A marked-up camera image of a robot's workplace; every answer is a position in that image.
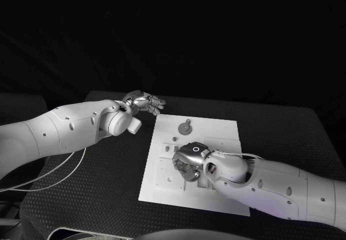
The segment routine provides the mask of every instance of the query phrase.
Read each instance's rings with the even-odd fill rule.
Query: dark table
[[[125,93],[92,91],[85,101],[121,100]],[[314,111],[309,108],[159,96],[169,115],[235,120],[244,153],[346,181],[346,170]],[[280,219],[251,209],[251,217],[138,201],[156,117],[136,116],[143,126],[88,147],[82,164],[55,187],[26,195],[20,219],[25,239],[46,239],[56,228],[134,238],[167,229],[206,229],[252,239],[346,239],[337,228]],[[68,155],[51,157],[46,173]],[[59,181],[75,168],[79,151],[32,189]]]

